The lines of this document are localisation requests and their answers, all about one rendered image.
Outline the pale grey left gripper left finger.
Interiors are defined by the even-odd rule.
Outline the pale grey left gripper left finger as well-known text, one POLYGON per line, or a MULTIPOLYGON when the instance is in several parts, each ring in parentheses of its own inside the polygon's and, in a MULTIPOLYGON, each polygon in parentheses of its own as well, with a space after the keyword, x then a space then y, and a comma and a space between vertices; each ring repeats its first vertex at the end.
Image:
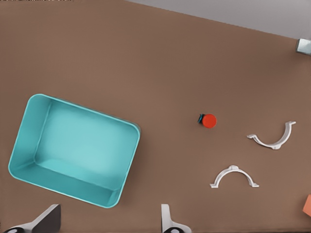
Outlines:
POLYGON ((59 233, 61 205, 53 204, 31 222, 13 226, 3 233, 59 233))

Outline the blue storage box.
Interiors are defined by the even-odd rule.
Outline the blue storage box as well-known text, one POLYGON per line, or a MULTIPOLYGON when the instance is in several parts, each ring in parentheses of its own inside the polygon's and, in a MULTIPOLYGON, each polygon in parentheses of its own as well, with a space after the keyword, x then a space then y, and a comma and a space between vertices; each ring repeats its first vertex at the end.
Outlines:
POLYGON ((9 173, 103 208, 116 206, 140 140, 137 124, 35 94, 26 104, 9 173))

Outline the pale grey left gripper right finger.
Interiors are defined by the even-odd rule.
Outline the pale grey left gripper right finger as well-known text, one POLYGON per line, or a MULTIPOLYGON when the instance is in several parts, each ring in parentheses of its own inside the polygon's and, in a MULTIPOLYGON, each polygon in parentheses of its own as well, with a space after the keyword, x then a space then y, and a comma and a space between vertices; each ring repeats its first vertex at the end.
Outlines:
POLYGON ((171 219, 168 204, 161 205, 161 232, 162 233, 192 233, 190 227, 174 222, 171 219))

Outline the white curved pipe clamp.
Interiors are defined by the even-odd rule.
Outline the white curved pipe clamp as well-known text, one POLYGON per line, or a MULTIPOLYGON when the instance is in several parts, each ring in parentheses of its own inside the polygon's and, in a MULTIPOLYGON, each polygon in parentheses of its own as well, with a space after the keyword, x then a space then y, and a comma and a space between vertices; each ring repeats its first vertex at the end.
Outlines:
POLYGON ((254 180, 252 179, 252 177, 247 172, 245 172, 244 170, 240 169, 236 165, 230 165, 228 168, 226 168, 226 169, 222 170, 221 172, 219 172, 218 175, 216 176, 214 182, 210 183, 209 186, 211 188, 219 188, 219 184, 220 184, 222 178, 224 178, 229 173, 234 173, 234 172, 243 174, 247 178, 248 184, 252 188, 259 188, 259 184, 255 183, 254 180))
POLYGON ((258 136, 256 134, 249 134, 246 137, 248 139, 254 140, 258 145, 261 145, 263 147, 270 148, 270 149, 273 149, 273 150, 278 150, 290 138, 294 124, 296 124, 296 121, 288 121, 288 122, 286 122, 285 123, 285 130, 284 130, 284 133, 283 133, 282 137, 278 141, 276 141, 276 142, 274 142, 272 144, 267 144, 267 143, 262 142, 258 138, 258 136))

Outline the red button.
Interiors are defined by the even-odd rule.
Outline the red button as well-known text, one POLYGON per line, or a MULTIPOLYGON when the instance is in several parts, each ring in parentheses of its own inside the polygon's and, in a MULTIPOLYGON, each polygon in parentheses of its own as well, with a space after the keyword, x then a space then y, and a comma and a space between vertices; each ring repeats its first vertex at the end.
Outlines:
POLYGON ((216 126, 217 118, 213 114, 200 114, 198 123, 202 124, 204 127, 211 129, 216 126))

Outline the orange block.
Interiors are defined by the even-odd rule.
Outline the orange block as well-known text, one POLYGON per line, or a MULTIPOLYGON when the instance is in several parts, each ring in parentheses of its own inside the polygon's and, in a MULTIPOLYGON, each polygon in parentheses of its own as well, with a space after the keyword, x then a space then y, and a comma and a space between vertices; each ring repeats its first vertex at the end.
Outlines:
POLYGON ((308 194, 305 204, 303 206, 303 212, 311 217, 311 194, 308 194))

